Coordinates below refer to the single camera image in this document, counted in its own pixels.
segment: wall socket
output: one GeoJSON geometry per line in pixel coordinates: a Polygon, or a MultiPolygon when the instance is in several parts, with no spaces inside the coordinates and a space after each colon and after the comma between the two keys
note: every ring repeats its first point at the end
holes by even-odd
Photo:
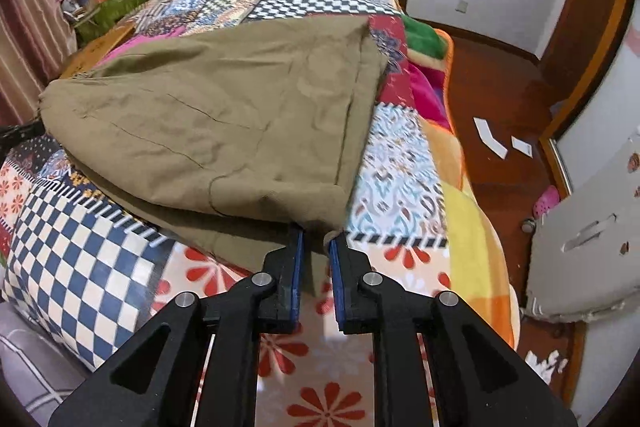
{"type": "Polygon", "coordinates": [[[460,0],[458,1],[458,6],[456,6],[456,12],[466,13],[466,8],[469,6],[467,1],[460,0]]]}

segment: silver screw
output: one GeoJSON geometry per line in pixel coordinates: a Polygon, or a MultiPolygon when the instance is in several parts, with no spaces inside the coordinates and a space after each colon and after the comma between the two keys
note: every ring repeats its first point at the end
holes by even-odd
{"type": "Polygon", "coordinates": [[[369,286],[378,286],[382,283],[382,275],[378,272],[368,272],[362,276],[362,280],[369,286]]]}
{"type": "Polygon", "coordinates": [[[258,272],[251,277],[251,282],[256,286],[267,286],[273,278],[267,272],[258,272]]]}
{"type": "Polygon", "coordinates": [[[438,299],[440,299],[440,302],[445,306],[455,306],[460,301],[458,296],[453,292],[442,292],[438,295],[438,299]]]}
{"type": "Polygon", "coordinates": [[[175,298],[175,303],[180,306],[180,308],[188,308],[196,301],[195,296],[191,292],[182,292],[178,293],[175,298]]]}

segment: bed sheet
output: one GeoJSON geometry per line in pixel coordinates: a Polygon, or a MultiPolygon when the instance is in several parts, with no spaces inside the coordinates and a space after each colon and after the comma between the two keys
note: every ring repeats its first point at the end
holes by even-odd
{"type": "MultiPolygon", "coordinates": [[[[389,58],[345,225],[350,247],[410,291],[453,289],[513,346],[499,241],[475,204],[455,136],[415,110],[392,0],[171,0],[139,33],[331,13],[369,14],[389,58]]],[[[216,295],[247,275],[108,201],[47,136],[2,166],[0,247],[3,296],[91,369],[178,293],[216,295]]],[[[322,294],[302,299],[296,333],[262,338],[256,425],[373,425],[371,353],[369,335],[337,330],[327,273],[322,294]]]]}

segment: caster wheel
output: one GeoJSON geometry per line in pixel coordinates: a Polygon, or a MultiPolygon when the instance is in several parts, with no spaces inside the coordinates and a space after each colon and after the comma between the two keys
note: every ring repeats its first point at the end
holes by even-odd
{"type": "Polygon", "coordinates": [[[534,233],[536,231],[535,220],[533,220],[531,217],[527,217],[527,219],[524,219],[523,222],[520,224],[520,229],[524,233],[534,233]]]}

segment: curtain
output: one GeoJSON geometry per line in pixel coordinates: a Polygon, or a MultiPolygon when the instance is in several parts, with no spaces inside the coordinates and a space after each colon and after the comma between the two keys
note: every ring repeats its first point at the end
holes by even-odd
{"type": "Polygon", "coordinates": [[[31,120],[38,95],[75,50],[58,0],[0,0],[0,124],[31,120]]]}

